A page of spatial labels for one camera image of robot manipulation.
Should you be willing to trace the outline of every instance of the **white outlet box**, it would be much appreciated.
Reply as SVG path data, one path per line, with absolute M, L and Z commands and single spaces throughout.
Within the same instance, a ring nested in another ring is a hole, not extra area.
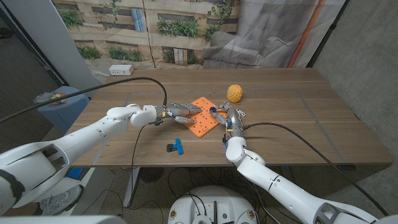
M 112 65 L 109 71 L 111 75 L 131 75 L 134 68 L 132 65 Z

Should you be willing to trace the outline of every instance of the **yellow ball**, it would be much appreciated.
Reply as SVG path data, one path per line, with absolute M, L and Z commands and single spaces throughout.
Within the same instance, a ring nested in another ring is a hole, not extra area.
M 226 97 L 231 103 L 237 103 L 242 98 L 242 95 L 243 91 L 241 86 L 231 85 L 228 87 Z

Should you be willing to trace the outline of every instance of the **backdrop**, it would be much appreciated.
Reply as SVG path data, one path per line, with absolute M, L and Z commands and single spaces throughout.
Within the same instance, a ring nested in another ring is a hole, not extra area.
M 53 0 L 93 76 L 305 67 L 345 0 Z

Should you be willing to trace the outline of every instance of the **orange pegboard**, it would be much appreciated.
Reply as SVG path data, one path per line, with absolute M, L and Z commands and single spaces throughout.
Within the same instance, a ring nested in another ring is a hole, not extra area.
M 199 138 L 203 137 L 207 132 L 212 130 L 219 122 L 214 118 L 210 113 L 209 109 L 216 105 L 212 103 L 210 100 L 207 100 L 205 97 L 201 97 L 194 102 L 193 105 L 199 106 L 202 108 L 203 112 L 186 115 L 187 118 L 195 119 L 197 122 L 195 124 L 185 124 L 196 136 Z M 227 117 L 226 112 L 217 111 L 217 113 L 223 115 L 225 118 Z

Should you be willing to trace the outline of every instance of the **robotic hand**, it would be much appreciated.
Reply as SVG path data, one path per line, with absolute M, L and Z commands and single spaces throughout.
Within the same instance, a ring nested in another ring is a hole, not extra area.
M 156 107 L 156 122 L 155 125 L 159 125 L 163 118 L 174 118 L 174 120 L 178 123 L 196 123 L 197 121 L 194 119 L 186 118 L 185 116 L 188 114 L 199 113 L 202 112 L 202 109 L 198 106 L 189 104 L 189 103 L 169 103 L 166 107 Z

